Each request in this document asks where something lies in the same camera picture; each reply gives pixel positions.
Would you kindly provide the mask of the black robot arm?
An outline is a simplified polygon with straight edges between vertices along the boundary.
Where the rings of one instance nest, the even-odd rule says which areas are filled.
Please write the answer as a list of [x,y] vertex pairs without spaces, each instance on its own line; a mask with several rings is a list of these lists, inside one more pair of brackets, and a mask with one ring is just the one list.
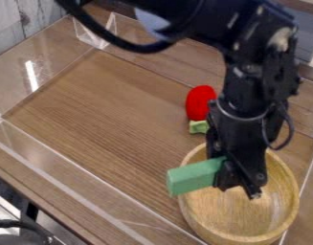
[[156,39],[136,44],[110,32],[76,0],[56,2],[128,52],[159,53],[186,38],[218,49],[226,73],[222,91],[206,103],[206,159],[167,171],[167,191],[178,196],[206,187],[239,187],[258,198],[269,181],[266,152],[288,145],[277,136],[294,126],[288,114],[300,82],[293,16],[272,0],[120,0]]

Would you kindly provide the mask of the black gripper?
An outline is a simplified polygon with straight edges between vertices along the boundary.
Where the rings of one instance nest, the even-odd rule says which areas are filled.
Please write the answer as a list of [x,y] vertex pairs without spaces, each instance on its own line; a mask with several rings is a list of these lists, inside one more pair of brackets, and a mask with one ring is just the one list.
[[251,121],[235,120],[218,104],[211,106],[206,152],[209,158],[227,158],[214,175],[214,187],[221,191],[242,187],[249,200],[261,197],[261,187],[268,183],[266,149],[278,136],[285,120],[286,102],[272,106],[266,115]]

